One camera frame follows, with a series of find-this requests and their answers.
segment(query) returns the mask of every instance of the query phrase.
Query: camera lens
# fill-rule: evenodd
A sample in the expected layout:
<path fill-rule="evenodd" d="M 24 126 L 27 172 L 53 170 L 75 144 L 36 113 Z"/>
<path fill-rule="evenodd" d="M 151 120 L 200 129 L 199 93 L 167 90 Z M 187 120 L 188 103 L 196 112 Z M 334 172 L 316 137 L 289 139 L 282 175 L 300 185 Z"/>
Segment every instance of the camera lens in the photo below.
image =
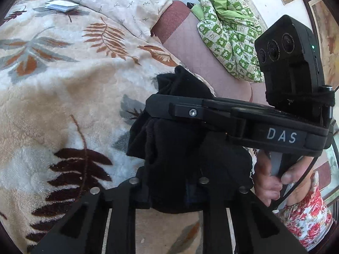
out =
<path fill-rule="evenodd" d="M 266 61 L 266 53 L 263 49 L 259 51 L 259 59 L 262 63 L 265 63 Z"/>
<path fill-rule="evenodd" d="M 277 42 L 271 40 L 267 45 L 268 55 L 272 61 L 277 61 L 279 58 L 279 47 Z"/>
<path fill-rule="evenodd" d="M 288 33 L 282 36 L 282 47 L 287 53 L 291 53 L 294 50 L 294 40 Z"/>

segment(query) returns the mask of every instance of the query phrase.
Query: painting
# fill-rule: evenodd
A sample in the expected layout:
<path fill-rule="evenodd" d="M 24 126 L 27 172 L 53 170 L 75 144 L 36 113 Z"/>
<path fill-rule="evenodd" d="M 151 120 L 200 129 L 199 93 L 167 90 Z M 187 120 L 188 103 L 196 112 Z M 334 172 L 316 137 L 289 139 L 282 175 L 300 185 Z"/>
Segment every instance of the painting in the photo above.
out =
<path fill-rule="evenodd" d="M 316 36 L 325 83 L 339 87 L 339 25 L 322 0 L 303 0 Z"/>
<path fill-rule="evenodd" d="M 337 147 L 338 144 L 339 144 L 339 134 L 333 137 L 332 145 L 325 150 L 328 158 L 331 176 L 329 178 L 330 182 L 320 190 L 320 193 L 321 197 L 323 198 L 325 204 L 328 207 L 339 199 L 339 167 L 338 167 L 339 152 Z"/>

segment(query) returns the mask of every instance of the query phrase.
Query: hand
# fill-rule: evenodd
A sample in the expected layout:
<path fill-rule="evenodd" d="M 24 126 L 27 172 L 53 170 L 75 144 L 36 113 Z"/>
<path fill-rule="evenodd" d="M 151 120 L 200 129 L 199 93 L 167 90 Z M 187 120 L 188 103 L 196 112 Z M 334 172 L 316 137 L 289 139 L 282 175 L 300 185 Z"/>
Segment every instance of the hand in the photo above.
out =
<path fill-rule="evenodd" d="M 303 157 L 279 179 L 276 176 L 271 176 L 271 161 L 265 152 L 260 150 L 257 156 L 257 163 L 254 166 L 255 194 L 266 206 L 270 206 L 272 200 L 280 198 L 282 185 L 297 182 L 312 162 L 312 159 L 312 157 Z M 289 195 L 287 198 L 288 206 L 299 203 L 306 196 L 311 187 L 312 173 L 310 171 L 302 183 Z"/>

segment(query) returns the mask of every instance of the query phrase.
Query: black strap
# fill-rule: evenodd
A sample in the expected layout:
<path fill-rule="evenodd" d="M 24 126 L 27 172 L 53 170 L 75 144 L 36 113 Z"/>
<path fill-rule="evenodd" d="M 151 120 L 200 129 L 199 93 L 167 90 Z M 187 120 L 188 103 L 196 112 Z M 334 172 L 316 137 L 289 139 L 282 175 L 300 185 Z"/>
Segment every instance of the black strap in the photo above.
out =
<path fill-rule="evenodd" d="M 266 99 L 269 104 L 276 104 L 283 101 L 289 102 L 298 101 L 298 102 L 316 102 L 322 105 L 334 107 L 335 105 L 334 94 L 335 91 L 318 93 L 300 93 L 300 94 L 266 92 Z"/>

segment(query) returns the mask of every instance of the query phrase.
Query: finger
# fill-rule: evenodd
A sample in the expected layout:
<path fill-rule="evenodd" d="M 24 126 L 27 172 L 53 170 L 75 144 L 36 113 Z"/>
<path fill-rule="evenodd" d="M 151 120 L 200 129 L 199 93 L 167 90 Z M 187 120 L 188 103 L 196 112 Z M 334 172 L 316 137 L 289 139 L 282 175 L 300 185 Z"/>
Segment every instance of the finger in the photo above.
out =
<path fill-rule="evenodd" d="M 260 187 L 255 187 L 255 194 L 267 206 L 270 205 L 272 199 L 277 200 L 280 198 L 280 192 L 263 190 Z"/>
<path fill-rule="evenodd" d="M 306 169 L 310 166 L 312 160 L 313 157 L 310 156 L 303 157 L 282 175 L 281 182 L 283 184 L 297 182 L 301 178 L 301 176 L 305 173 Z"/>
<path fill-rule="evenodd" d="M 276 176 L 264 176 L 260 172 L 254 174 L 254 184 L 260 186 L 265 190 L 280 191 L 282 189 L 282 182 Z"/>
<path fill-rule="evenodd" d="M 270 176 L 272 171 L 271 160 L 266 156 L 263 150 L 260 150 L 257 155 L 257 163 L 254 165 L 254 171 L 260 172 L 265 176 Z"/>

